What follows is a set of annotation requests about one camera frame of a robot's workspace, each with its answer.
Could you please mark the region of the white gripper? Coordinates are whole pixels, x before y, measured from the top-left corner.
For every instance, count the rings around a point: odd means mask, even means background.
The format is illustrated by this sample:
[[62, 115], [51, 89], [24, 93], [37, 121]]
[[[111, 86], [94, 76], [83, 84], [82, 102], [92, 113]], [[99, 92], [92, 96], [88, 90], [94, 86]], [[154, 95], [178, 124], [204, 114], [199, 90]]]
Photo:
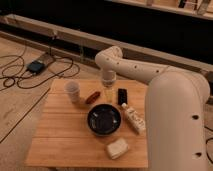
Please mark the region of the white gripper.
[[113, 88], [111, 88], [116, 81], [116, 73], [112, 70], [102, 70], [101, 71], [101, 82], [107, 87], [105, 88], [105, 96], [107, 102], [111, 103], [113, 101]]

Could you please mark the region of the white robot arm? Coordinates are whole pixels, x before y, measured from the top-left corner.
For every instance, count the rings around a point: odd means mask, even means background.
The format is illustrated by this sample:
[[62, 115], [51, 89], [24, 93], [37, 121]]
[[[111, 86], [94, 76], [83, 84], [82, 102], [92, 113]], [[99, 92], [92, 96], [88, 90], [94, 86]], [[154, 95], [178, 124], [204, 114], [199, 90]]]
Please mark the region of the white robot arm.
[[204, 105], [207, 79], [196, 72], [128, 60], [112, 46], [95, 56], [96, 64], [148, 86], [145, 122], [149, 171], [207, 171]]

